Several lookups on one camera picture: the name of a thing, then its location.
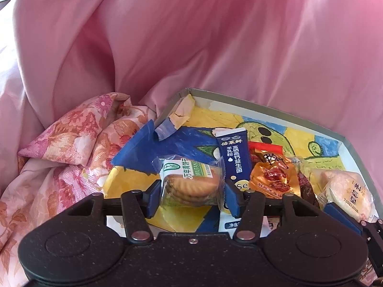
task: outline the green triangle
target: green triangle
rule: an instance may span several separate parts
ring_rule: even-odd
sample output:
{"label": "green triangle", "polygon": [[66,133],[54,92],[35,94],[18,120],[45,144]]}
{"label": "green triangle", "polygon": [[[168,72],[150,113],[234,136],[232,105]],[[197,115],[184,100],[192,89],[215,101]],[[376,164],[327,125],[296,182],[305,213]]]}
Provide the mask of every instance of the green triangle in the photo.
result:
{"label": "green triangle", "polygon": [[217,146],[196,146],[196,148],[213,158],[213,152],[217,148]]}
{"label": "green triangle", "polygon": [[206,134],[206,135],[208,135],[208,136],[210,136],[210,137],[214,137],[214,135],[213,135],[213,133],[212,133],[212,131],[211,130],[197,130],[198,132],[200,132],[200,133],[202,133],[202,134]]}

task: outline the silver screw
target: silver screw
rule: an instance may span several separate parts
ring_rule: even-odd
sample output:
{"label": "silver screw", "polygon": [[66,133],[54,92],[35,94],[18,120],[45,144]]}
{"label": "silver screw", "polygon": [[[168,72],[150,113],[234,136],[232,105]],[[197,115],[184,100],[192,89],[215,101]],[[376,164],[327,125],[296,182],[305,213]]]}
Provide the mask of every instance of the silver screw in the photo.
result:
{"label": "silver screw", "polygon": [[132,233],[132,239],[136,241],[146,241],[150,238],[150,233],[147,231],[135,231]]}
{"label": "silver screw", "polygon": [[243,241],[250,241],[254,239],[255,233],[252,231],[244,230],[244,231],[239,231],[237,233],[237,238],[243,240]]}

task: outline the pink satin cloth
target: pink satin cloth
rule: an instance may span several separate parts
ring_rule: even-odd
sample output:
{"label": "pink satin cloth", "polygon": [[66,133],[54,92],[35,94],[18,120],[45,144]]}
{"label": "pink satin cloth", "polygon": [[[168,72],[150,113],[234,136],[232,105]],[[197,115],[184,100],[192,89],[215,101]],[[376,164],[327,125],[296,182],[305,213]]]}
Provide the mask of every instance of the pink satin cloth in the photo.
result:
{"label": "pink satin cloth", "polygon": [[383,197],[382,31],[383,0],[11,0],[0,11],[1,191],[16,152],[86,99],[116,91],[159,113],[189,86],[346,136]]}

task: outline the flower pattern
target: flower pattern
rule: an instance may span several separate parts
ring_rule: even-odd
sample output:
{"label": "flower pattern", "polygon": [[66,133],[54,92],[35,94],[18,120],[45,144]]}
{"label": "flower pattern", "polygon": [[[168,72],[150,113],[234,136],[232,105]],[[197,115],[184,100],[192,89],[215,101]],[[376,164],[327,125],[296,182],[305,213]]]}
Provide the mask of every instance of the flower pattern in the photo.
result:
{"label": "flower pattern", "polygon": [[39,186],[29,179],[20,184],[16,178],[0,198],[0,286],[27,282],[17,258],[24,235],[86,195],[102,192],[112,158],[155,118],[149,108],[132,106],[128,95],[109,93],[69,111],[19,151],[20,178],[37,176],[24,171],[36,159],[66,165],[39,170],[45,174]]}

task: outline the grey box rim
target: grey box rim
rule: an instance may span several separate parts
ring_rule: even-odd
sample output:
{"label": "grey box rim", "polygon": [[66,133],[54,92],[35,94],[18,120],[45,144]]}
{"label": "grey box rim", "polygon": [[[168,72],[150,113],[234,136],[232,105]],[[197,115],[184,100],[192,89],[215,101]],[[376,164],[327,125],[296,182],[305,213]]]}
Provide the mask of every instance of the grey box rim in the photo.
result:
{"label": "grey box rim", "polygon": [[339,140],[340,142],[342,142],[345,145],[345,147],[349,151],[350,155],[354,159],[355,163],[357,164],[357,166],[358,166],[358,168],[359,168],[359,170],[363,176],[363,179],[366,182],[368,189],[372,193],[372,196],[374,198],[375,208],[378,212],[379,217],[383,216],[383,205],[382,205],[382,201],[380,200],[378,191],[375,187],[375,184],[372,181],[370,174],[368,173],[366,167],[364,166],[364,164],[363,164],[361,158],[359,157],[358,153],[356,152],[355,148],[349,142],[349,140],[347,140],[346,137],[344,137],[344,136],[342,136],[336,132],[333,132],[330,129],[327,129],[327,128],[324,128],[320,125],[317,125],[311,121],[301,119],[299,117],[293,116],[291,114],[288,114],[288,113],[285,113],[285,112],[282,112],[282,111],[279,111],[279,110],[276,110],[273,108],[266,107],[264,105],[260,105],[260,104],[256,104],[256,103],[253,103],[250,101],[238,99],[235,97],[230,97],[230,96],[222,95],[219,93],[213,93],[210,91],[204,91],[202,89],[196,89],[196,88],[184,88],[181,91],[179,91],[178,93],[176,93],[176,95],[171,99],[171,101],[168,103],[168,105],[162,111],[161,115],[156,119],[156,121],[154,123],[155,127],[160,125],[168,117],[168,115],[170,113],[172,113],[172,111],[174,109],[176,109],[176,107],[178,106],[181,99],[184,98],[185,96],[187,96],[188,94],[191,94],[192,96],[195,96],[195,97],[210,99],[210,100],[223,102],[223,103],[230,104],[230,105],[235,105],[237,107],[245,108],[248,110],[260,112],[260,113],[263,113],[263,114],[266,114],[266,115],[269,115],[272,117],[276,117],[276,118],[284,120],[284,121],[289,121],[290,123],[294,123],[294,124],[309,128],[311,130],[315,130],[319,133],[322,133],[324,135],[327,135],[329,137],[332,137],[334,139]]}

